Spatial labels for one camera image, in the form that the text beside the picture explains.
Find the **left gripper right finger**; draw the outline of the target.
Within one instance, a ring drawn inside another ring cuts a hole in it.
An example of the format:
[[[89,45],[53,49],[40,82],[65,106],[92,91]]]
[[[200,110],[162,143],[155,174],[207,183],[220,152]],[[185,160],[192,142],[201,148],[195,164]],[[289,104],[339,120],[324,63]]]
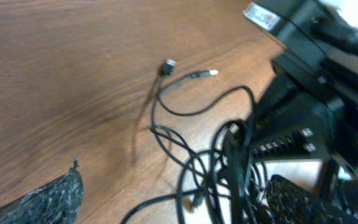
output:
[[[328,200],[275,174],[266,197],[275,223],[358,223],[358,179],[338,180],[331,193]]]

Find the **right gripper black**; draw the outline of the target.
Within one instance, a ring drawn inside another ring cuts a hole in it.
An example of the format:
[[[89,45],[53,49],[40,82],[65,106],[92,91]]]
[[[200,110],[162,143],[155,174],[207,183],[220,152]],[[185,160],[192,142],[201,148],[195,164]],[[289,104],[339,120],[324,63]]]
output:
[[[254,159],[333,159],[358,174],[358,75],[328,58],[311,67],[289,51],[270,63],[275,77],[257,104]]]

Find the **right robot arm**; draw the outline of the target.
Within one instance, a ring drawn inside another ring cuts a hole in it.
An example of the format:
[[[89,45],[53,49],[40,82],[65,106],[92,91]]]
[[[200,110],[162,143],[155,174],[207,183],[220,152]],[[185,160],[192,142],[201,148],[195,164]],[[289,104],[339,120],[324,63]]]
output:
[[[243,14],[285,48],[255,112],[255,158],[332,159],[358,176],[358,30],[319,1],[252,1]]]

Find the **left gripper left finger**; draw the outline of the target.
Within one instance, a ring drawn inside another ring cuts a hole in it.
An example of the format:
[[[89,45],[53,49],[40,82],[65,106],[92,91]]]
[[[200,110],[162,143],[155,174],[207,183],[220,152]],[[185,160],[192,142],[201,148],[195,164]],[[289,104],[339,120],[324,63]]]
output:
[[[69,170],[0,207],[0,223],[75,223],[85,196],[75,156]]]

